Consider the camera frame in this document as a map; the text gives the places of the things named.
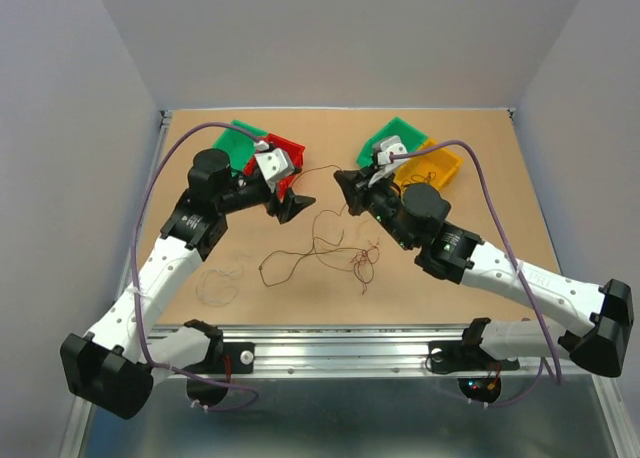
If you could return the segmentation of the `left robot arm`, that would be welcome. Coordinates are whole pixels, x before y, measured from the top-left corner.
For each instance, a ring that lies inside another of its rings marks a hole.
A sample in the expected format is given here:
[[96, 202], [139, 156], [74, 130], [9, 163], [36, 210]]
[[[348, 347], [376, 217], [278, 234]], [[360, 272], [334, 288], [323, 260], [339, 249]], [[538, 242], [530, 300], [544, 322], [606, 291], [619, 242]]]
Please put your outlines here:
[[216, 389], [215, 398], [193, 399], [203, 410], [216, 408], [234, 388], [230, 379], [208, 376], [231, 368], [219, 328], [192, 319], [153, 344], [147, 336], [227, 231], [228, 214], [263, 205], [286, 223], [313, 204], [313, 198], [292, 190], [278, 195], [279, 183], [299, 171], [285, 150], [264, 144], [254, 159], [252, 174], [234, 176], [224, 151], [210, 148], [195, 155], [188, 186], [144, 265], [132, 267], [130, 284], [99, 321], [83, 335], [69, 334], [63, 341], [61, 362], [72, 394], [130, 419], [152, 390], [173, 375]]

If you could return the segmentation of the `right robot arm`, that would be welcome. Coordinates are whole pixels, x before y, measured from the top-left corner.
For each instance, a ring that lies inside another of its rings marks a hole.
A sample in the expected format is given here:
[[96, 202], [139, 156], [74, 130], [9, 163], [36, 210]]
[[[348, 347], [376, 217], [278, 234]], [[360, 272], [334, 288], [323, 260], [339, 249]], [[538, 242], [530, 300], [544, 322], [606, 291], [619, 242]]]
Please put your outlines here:
[[494, 293], [542, 314], [530, 321], [476, 318], [453, 341], [430, 345], [436, 374], [517, 369], [519, 358], [566, 359], [595, 375], [622, 373], [632, 331], [630, 287], [615, 279], [579, 282], [520, 261], [447, 220], [451, 205], [426, 183], [398, 191], [390, 178], [370, 181], [369, 168], [337, 171], [348, 211], [369, 213], [430, 276]]

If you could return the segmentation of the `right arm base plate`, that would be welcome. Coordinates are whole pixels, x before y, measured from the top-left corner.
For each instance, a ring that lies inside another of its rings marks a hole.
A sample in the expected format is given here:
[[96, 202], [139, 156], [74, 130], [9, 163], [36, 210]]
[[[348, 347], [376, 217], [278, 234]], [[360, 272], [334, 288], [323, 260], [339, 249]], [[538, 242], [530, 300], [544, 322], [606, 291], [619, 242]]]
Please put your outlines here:
[[431, 341], [428, 345], [430, 369], [435, 374], [467, 371], [489, 371], [500, 365], [502, 371], [520, 369], [517, 359], [498, 360], [481, 350], [478, 345], [464, 345], [461, 340]]

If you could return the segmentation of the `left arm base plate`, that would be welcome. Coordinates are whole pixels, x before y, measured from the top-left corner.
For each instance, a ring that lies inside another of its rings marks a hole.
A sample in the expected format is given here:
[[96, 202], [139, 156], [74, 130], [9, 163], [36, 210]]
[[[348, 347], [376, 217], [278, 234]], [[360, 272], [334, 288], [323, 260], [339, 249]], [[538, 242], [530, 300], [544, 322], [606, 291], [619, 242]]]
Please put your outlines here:
[[255, 344], [249, 341], [211, 343], [204, 358], [186, 370], [196, 374], [243, 375], [254, 369]]

